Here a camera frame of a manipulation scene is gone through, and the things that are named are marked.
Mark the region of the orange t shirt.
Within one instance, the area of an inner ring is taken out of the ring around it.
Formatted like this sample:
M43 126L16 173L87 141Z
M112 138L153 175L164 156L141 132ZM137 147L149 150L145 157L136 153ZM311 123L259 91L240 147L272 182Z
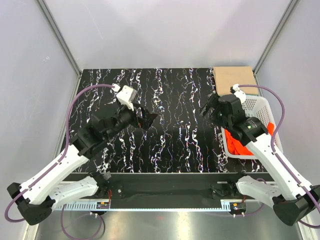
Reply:
M274 135L275 125L272 122L269 122L267 127L265 127L257 118L254 118L253 120L247 120L245 126L250 131L253 130L254 132L257 132L256 128L258 128L259 130L267 130L267 132L271 136ZM222 130L222 132L225 135L225 150L227 150L230 154L236 156L254 155L251 151L247 149L246 146L242 145L242 143L239 140L235 139L227 129Z

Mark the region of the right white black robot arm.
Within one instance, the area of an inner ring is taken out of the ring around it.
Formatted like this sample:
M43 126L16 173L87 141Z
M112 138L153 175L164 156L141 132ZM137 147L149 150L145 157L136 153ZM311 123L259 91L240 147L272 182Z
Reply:
M213 93L201 108L200 115L211 113L211 122L229 131L262 163L276 186L244 175L227 185L228 195L252 197L273 209L287 226L293 226L320 207L320 187L299 174L273 143L265 125L256 117L247 117L242 101L235 94Z

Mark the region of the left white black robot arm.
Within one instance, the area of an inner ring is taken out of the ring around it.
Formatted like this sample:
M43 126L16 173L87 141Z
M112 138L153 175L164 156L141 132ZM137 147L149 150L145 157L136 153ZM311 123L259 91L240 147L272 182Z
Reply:
M23 183L13 182L7 191L22 219L33 226L44 221L55 209L84 197L103 198L110 190L108 177L91 172L82 180L60 187L59 184L75 169L102 152L107 143L128 126L147 131L156 113L139 104L133 108L119 103L110 110L93 113L60 155L38 174Z

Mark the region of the folded brown t shirt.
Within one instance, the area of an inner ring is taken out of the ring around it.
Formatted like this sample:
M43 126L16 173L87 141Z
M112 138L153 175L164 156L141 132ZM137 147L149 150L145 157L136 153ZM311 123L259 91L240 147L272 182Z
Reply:
M230 94L233 85L257 85L251 66L215 66L213 68L216 93Z

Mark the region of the white plastic basket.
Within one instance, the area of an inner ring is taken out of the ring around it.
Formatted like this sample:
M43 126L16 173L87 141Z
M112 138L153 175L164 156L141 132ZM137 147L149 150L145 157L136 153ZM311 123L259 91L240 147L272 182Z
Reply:
M274 130L276 129L277 125L274 120L269 102L267 101L266 98L262 96L248 95L246 97L246 101L242 104L242 108L244 109L245 115L247 117L258 118L265 127L267 127L269 123L272 123L274 125ZM258 159L254 155L232 154L228 149L227 138L226 138L226 133L224 128L221 128L221 133L222 133L223 149L227 157L233 158L233 159L242 159L242 160Z

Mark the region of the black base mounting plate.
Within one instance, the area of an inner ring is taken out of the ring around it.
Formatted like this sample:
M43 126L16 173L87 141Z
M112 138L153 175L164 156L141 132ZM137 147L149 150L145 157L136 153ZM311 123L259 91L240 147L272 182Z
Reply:
M88 177L97 179L102 189L81 196L59 197L57 207L80 200L110 198L112 209L211 209L220 200L242 198L236 182L249 176L271 181L267 173L72 173L65 178L68 188L75 184L87 190Z

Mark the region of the left aluminium frame post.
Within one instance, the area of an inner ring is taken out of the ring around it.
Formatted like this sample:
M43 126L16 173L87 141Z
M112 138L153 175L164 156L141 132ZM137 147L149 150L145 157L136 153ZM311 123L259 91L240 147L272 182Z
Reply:
M82 73L79 65L77 64L70 48L68 47L67 42L65 41L58 24L56 23L53 14L51 13L48 5L46 4L45 0L35 0L37 3L40 11L42 12L47 24L49 25L53 35L55 36L60 48L62 49L65 57L67 58L68 62L70 63L73 71L75 72L76 76L79 77Z

